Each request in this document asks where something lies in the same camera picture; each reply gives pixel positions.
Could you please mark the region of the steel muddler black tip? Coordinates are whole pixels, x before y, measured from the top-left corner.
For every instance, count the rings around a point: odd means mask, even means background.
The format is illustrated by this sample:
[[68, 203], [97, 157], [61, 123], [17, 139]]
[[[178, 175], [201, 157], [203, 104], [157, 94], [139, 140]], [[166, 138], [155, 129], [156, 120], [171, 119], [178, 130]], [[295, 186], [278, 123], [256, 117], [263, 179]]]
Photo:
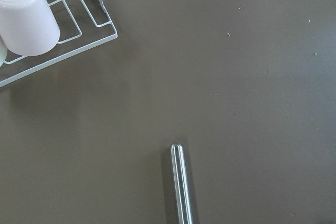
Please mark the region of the steel muddler black tip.
[[175, 205], [178, 223], [194, 223], [184, 148], [181, 144], [170, 147]]

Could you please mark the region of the white cup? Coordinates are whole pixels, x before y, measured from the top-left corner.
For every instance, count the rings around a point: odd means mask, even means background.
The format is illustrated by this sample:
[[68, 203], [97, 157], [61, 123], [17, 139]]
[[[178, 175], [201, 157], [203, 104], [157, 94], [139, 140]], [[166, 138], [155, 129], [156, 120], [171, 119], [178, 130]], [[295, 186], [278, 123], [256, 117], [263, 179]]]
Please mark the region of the white cup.
[[0, 38], [0, 67], [4, 64], [7, 57], [7, 48]]

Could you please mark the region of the pink cup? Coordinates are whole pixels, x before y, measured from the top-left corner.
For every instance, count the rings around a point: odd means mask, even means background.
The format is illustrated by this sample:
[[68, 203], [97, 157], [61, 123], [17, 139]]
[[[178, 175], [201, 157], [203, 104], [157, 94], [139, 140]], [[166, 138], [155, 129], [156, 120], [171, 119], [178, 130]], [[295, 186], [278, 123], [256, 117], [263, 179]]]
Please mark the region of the pink cup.
[[1, 0], [1, 39], [9, 51], [42, 55], [59, 38], [59, 26], [46, 0]]

